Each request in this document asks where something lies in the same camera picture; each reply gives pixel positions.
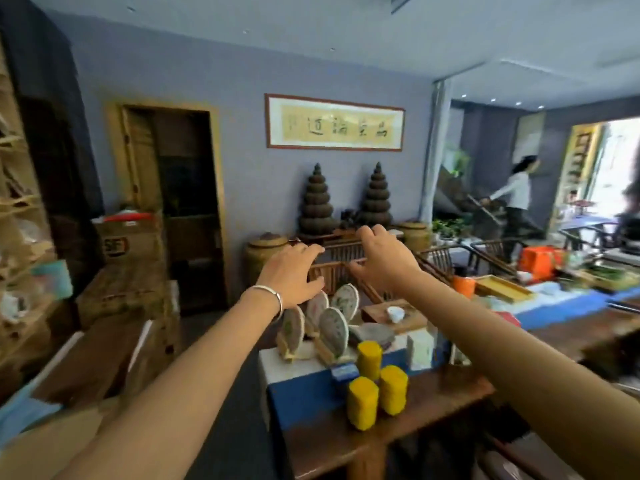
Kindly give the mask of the person's left hand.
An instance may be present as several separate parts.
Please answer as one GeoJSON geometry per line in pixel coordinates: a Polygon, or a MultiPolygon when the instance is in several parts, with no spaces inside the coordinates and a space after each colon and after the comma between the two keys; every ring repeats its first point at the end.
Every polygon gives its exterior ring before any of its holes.
{"type": "Polygon", "coordinates": [[[324,289],[324,279],[319,276],[309,280],[308,273],[314,262],[297,258],[287,245],[265,263],[256,288],[277,296],[282,311],[307,302],[324,289]]]}

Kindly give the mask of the person's right hand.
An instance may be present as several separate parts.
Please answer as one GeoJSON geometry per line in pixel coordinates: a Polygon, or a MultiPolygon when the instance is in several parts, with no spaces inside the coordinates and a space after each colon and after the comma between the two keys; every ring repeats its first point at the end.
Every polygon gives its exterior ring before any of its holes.
{"type": "Polygon", "coordinates": [[[377,289],[389,290],[400,298],[409,299],[420,294],[428,277],[411,250],[380,225],[361,226],[356,235],[372,266],[371,277],[360,280],[377,289]]]}

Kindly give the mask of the wooden slatted chair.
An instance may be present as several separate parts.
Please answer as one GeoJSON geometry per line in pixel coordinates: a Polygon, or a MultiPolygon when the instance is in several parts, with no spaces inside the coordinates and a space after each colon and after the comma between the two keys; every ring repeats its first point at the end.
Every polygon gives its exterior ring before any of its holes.
{"type": "Polygon", "coordinates": [[[359,293],[366,297],[365,304],[380,304],[394,299],[389,290],[381,290],[360,280],[352,274],[348,263],[356,261],[363,264],[365,253],[362,243],[357,240],[331,241],[325,243],[324,253],[316,258],[311,266],[308,277],[311,281],[321,276],[324,279],[324,291],[333,297],[336,291],[345,284],[352,284],[359,293]]]}

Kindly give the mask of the round wrapped tea cake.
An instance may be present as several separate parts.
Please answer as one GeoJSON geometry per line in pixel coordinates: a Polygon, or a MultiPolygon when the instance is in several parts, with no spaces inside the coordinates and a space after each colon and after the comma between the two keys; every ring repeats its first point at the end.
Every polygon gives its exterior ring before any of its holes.
{"type": "Polygon", "coordinates": [[[313,298],[308,300],[305,316],[305,334],[311,339],[319,335],[319,323],[322,313],[329,307],[329,298],[324,290],[320,290],[313,298]]]}
{"type": "Polygon", "coordinates": [[[276,335],[276,348],[286,362],[297,359],[305,338],[305,315],[299,305],[286,309],[276,335]]]}
{"type": "Polygon", "coordinates": [[[348,323],[338,308],[327,307],[319,316],[318,336],[314,339],[316,354],[325,366],[349,361],[348,323]]]}
{"type": "Polygon", "coordinates": [[[346,283],[341,286],[330,299],[330,307],[337,309],[350,323],[360,306],[360,294],[356,286],[346,283]]]}

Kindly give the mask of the dark stacked tea tower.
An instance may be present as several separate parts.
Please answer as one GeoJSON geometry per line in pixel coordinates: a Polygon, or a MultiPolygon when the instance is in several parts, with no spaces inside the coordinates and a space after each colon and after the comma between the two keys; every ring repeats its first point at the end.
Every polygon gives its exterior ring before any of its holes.
{"type": "Polygon", "coordinates": [[[330,199],[321,165],[316,163],[302,195],[298,218],[300,234],[318,237],[334,233],[339,224],[333,217],[334,208],[330,199]]]}
{"type": "Polygon", "coordinates": [[[383,172],[381,163],[378,162],[364,190],[356,223],[370,228],[376,225],[388,228],[392,224],[390,208],[387,176],[383,172]]]}

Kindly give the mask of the woven bamboo jar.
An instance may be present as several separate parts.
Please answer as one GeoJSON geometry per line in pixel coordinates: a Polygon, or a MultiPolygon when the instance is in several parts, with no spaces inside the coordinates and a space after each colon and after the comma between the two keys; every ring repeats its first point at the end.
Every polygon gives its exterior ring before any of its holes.
{"type": "Polygon", "coordinates": [[[406,247],[414,254],[428,251],[432,245],[431,226],[428,223],[406,221],[396,224],[402,231],[406,247]]]}
{"type": "Polygon", "coordinates": [[[246,272],[246,284],[256,284],[259,275],[267,261],[284,247],[289,245],[286,235],[265,232],[248,241],[244,249],[244,270],[246,272]]]}

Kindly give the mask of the yellow cylinder tea pack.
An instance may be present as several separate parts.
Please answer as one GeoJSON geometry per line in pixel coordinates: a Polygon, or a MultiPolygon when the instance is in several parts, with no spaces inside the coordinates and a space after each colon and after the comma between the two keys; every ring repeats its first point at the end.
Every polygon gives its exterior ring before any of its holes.
{"type": "Polygon", "coordinates": [[[387,415],[395,417],[404,411],[407,401],[409,377],[396,365],[388,365],[380,370],[379,407],[387,415]]]}
{"type": "Polygon", "coordinates": [[[383,349],[376,341],[365,340],[357,346],[356,367],[361,377],[377,382],[380,378],[383,349]]]}
{"type": "Polygon", "coordinates": [[[379,387],[366,377],[358,377],[348,386],[346,410],[348,420],[358,431],[375,425],[378,416],[379,387]]]}

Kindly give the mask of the white tea box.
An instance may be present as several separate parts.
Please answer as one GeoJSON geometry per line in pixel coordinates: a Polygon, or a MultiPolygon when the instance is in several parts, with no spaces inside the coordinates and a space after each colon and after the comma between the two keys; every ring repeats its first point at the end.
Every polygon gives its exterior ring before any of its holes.
{"type": "Polygon", "coordinates": [[[430,328],[409,331],[406,334],[406,365],[411,372],[433,368],[437,331],[430,328]]]}

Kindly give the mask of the framed calligraphy scroll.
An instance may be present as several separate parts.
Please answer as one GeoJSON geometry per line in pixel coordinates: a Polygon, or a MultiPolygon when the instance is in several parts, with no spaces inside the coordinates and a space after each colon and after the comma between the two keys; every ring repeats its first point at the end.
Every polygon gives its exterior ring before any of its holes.
{"type": "Polygon", "coordinates": [[[266,145],[284,150],[400,152],[405,110],[320,98],[264,95],[266,145]]]}

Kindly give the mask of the blue table runner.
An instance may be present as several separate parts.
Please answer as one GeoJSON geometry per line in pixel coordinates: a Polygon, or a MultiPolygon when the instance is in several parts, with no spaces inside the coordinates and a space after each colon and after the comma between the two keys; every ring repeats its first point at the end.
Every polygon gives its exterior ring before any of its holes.
{"type": "MultiPolygon", "coordinates": [[[[609,301],[640,298],[640,286],[606,294],[597,290],[558,291],[553,295],[538,293],[533,300],[520,305],[500,305],[499,311],[512,313],[524,330],[531,331],[555,323],[572,322],[607,307],[609,301]]],[[[346,387],[334,384],[331,370],[315,358],[284,362],[277,348],[259,352],[259,369],[263,388],[263,416],[287,430],[322,412],[344,405],[346,387]]]]}

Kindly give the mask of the grey curtain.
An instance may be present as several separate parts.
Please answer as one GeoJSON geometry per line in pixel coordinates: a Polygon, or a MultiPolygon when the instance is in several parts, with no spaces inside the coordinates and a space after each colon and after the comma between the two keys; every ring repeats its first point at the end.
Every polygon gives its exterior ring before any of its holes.
{"type": "Polygon", "coordinates": [[[433,220],[437,182],[444,159],[451,101],[452,77],[435,81],[433,84],[431,120],[419,206],[419,221],[429,226],[433,220]]]}

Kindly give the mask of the brown cardboard box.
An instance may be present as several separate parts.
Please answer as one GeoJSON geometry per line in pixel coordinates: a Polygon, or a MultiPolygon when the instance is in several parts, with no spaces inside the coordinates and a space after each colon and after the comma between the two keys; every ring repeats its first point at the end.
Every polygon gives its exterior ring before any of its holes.
{"type": "Polygon", "coordinates": [[[132,261],[165,263],[163,217],[160,212],[123,210],[92,219],[106,264],[132,261]]]}

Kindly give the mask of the orange bag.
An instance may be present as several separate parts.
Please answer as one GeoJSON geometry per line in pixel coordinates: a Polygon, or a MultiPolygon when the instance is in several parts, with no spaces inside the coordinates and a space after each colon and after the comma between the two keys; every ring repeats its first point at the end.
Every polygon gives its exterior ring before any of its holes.
{"type": "Polygon", "coordinates": [[[553,246],[527,246],[521,251],[516,269],[529,273],[533,282],[547,282],[564,265],[565,254],[565,250],[553,246]]]}

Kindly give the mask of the open cardboard carton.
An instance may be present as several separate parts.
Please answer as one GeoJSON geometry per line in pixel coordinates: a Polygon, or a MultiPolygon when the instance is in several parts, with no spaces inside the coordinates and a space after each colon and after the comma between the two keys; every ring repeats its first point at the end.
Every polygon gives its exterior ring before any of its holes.
{"type": "Polygon", "coordinates": [[[33,380],[62,409],[0,450],[0,480],[53,480],[180,354],[180,327],[103,323],[75,333],[33,380]]]}

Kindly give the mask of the light blue cloth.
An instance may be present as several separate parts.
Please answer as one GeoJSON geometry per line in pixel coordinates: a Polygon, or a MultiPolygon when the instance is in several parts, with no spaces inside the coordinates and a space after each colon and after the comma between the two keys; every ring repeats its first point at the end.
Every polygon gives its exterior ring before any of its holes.
{"type": "Polygon", "coordinates": [[[0,450],[32,424],[62,409],[60,403],[48,403],[32,397],[35,380],[18,390],[0,407],[0,450]]]}

